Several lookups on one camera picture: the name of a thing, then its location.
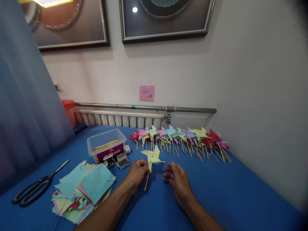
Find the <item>pink sticky note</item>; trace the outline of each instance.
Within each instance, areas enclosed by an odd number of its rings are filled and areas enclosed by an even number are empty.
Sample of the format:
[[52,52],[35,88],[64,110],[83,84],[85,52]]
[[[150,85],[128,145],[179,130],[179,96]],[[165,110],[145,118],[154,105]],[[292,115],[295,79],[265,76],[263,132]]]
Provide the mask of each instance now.
[[140,100],[154,101],[155,86],[140,86]]

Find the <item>curtain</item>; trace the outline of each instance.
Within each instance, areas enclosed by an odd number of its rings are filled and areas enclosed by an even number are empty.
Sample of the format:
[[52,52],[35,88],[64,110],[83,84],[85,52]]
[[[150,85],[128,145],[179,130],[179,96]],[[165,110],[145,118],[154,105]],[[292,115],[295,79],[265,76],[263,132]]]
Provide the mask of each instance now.
[[17,0],[0,0],[0,181],[74,136]]

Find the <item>picture frame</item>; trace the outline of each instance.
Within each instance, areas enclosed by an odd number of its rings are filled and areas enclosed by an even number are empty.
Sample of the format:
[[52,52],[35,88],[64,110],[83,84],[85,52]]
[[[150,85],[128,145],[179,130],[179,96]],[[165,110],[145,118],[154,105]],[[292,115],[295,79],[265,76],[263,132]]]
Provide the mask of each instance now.
[[21,8],[41,52],[110,46],[105,0],[73,0],[48,8],[24,1]]
[[215,2],[119,0],[122,42],[129,44],[204,37],[210,27]]

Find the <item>orange plastic basket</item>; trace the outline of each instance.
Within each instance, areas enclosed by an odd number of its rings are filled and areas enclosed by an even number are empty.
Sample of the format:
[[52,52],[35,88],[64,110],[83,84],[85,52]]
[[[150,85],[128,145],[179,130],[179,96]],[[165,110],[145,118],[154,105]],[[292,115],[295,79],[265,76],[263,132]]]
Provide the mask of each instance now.
[[74,107],[76,106],[73,100],[61,100],[64,110],[66,112],[67,117],[69,118],[72,127],[76,126],[75,115],[74,115]]

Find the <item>wall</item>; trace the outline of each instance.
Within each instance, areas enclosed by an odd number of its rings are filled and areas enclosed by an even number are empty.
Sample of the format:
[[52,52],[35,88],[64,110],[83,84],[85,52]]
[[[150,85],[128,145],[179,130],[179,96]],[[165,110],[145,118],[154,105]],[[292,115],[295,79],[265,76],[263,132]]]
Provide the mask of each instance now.
[[[205,38],[124,46],[119,3],[107,3],[111,47],[43,54],[61,98],[215,107],[207,129],[220,131],[243,163],[304,211],[307,27],[296,8],[284,0],[217,0]],[[153,103],[139,101],[139,85],[155,85]]]

